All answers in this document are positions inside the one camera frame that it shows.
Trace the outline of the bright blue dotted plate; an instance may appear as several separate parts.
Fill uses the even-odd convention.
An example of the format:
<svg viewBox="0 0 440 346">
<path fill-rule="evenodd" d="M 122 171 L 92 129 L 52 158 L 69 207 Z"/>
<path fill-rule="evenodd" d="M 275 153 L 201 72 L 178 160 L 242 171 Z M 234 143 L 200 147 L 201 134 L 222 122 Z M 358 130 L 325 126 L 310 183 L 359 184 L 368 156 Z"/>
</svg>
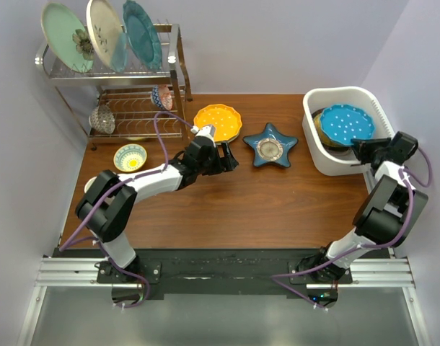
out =
<svg viewBox="0 0 440 346">
<path fill-rule="evenodd" d="M 320 116 L 320 128 L 332 142 L 351 146 L 352 140 L 371 140 L 375 125 L 372 117 L 361 108 L 336 104 L 325 108 Z"/>
</svg>

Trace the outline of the black rimmed cream plate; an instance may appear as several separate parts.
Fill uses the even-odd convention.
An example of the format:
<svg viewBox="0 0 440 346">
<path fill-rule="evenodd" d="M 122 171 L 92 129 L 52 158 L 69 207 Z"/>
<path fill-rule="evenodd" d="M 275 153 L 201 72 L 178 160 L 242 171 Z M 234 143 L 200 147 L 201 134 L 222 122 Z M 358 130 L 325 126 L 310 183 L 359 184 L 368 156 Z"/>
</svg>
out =
<svg viewBox="0 0 440 346">
<path fill-rule="evenodd" d="M 352 150 L 352 148 L 350 146 L 342 146 L 342 145 L 337 144 L 336 142 L 331 141 L 331 140 L 330 140 L 330 144 L 328 146 L 326 146 L 324 144 L 322 144 L 322 146 L 326 151 L 333 152 L 333 153 L 340 154 L 340 155 L 346 155 L 348 152 L 350 152 Z"/>
</svg>

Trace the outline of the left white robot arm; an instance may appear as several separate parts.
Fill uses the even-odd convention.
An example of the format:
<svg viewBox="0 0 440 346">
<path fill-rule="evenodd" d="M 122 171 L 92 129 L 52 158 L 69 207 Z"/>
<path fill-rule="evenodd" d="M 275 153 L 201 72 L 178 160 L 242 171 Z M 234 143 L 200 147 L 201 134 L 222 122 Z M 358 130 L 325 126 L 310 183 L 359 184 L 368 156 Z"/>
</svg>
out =
<svg viewBox="0 0 440 346">
<path fill-rule="evenodd" d="M 219 146 L 205 136 L 197 136 L 167 163 L 135 174 L 100 172 L 84 194 L 75 214 L 99 239 L 113 261 L 113 274 L 123 283 L 138 276 L 136 251 L 130 245 L 125 228 L 135 204 L 155 195 L 182 190 L 199 176 L 233 171 L 239 162 L 227 142 Z"/>
</svg>

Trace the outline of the clear glass plate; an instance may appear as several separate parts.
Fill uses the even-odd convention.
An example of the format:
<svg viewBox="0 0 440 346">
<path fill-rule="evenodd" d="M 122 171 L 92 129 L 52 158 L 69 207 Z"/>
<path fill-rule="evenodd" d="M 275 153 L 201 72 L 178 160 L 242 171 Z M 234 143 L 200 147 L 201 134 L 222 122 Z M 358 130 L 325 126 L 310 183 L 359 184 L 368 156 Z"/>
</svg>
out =
<svg viewBox="0 0 440 346">
<path fill-rule="evenodd" d="M 283 155 L 283 146 L 274 138 L 263 138 L 257 144 L 257 152 L 265 161 L 277 161 Z"/>
</svg>

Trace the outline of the orange dotted plate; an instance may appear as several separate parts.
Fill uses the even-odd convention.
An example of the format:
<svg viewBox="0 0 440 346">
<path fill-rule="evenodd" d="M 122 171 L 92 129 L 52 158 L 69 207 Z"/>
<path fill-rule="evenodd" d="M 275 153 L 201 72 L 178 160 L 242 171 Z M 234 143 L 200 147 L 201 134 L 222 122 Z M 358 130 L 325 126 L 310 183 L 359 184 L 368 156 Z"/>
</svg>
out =
<svg viewBox="0 0 440 346">
<path fill-rule="evenodd" d="M 205 125 L 214 125 L 216 131 L 240 133 L 242 128 L 241 115 L 233 108 L 223 104 L 208 105 L 200 109 L 195 115 L 194 125 L 199 128 Z"/>
</svg>

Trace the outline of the yellow woven pattern plate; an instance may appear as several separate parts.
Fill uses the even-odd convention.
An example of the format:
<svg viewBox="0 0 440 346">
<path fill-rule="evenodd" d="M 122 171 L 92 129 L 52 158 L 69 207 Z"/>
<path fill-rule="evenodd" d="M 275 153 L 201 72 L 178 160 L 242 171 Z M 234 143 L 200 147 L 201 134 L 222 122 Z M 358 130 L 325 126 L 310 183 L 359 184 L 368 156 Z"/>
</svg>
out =
<svg viewBox="0 0 440 346">
<path fill-rule="evenodd" d="M 317 134 L 320 138 L 320 141 L 322 144 L 328 146 L 330 144 L 330 140 L 327 137 L 327 135 L 322 131 L 320 116 L 322 114 L 322 110 L 318 110 L 312 114 L 313 123 L 315 126 L 315 129 L 317 131 Z"/>
</svg>

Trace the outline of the white plate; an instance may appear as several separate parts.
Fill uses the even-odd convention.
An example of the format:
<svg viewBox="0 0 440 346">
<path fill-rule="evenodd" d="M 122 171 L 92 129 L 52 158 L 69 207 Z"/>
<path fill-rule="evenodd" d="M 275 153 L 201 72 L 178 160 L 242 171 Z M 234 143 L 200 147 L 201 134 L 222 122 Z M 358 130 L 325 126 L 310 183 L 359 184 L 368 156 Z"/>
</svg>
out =
<svg viewBox="0 0 440 346">
<path fill-rule="evenodd" d="M 231 143 L 235 141 L 239 136 L 239 133 L 229 133 L 220 130 L 214 133 L 213 139 L 215 141 L 215 146 L 220 146 L 222 142 Z"/>
</svg>

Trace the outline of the dark blue scalloped plate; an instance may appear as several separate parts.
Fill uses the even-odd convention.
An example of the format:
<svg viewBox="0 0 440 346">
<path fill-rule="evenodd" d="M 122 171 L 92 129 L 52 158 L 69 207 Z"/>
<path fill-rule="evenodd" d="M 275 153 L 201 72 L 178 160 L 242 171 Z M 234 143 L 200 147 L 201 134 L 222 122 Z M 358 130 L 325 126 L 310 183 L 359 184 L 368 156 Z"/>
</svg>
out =
<svg viewBox="0 0 440 346">
<path fill-rule="evenodd" d="M 289 152 L 299 142 L 296 137 L 282 134 L 272 123 L 266 123 L 261 133 L 245 136 L 242 140 L 254 151 L 254 167 L 272 164 L 284 169 L 291 166 Z"/>
</svg>

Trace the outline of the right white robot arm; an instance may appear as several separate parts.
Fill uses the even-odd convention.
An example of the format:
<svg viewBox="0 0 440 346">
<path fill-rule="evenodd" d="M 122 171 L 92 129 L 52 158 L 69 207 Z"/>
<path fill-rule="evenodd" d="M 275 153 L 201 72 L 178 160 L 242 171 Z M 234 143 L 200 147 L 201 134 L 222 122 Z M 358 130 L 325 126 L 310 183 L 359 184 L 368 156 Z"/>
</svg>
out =
<svg viewBox="0 0 440 346">
<path fill-rule="evenodd" d="M 297 275 L 318 283 L 340 280 L 352 262 L 372 250 L 400 246 L 428 202 L 410 182 L 405 166 L 419 149 L 416 138 L 398 131 L 391 138 L 352 143 L 355 157 L 369 165 L 376 184 L 354 216 L 353 229 L 296 266 Z"/>
</svg>

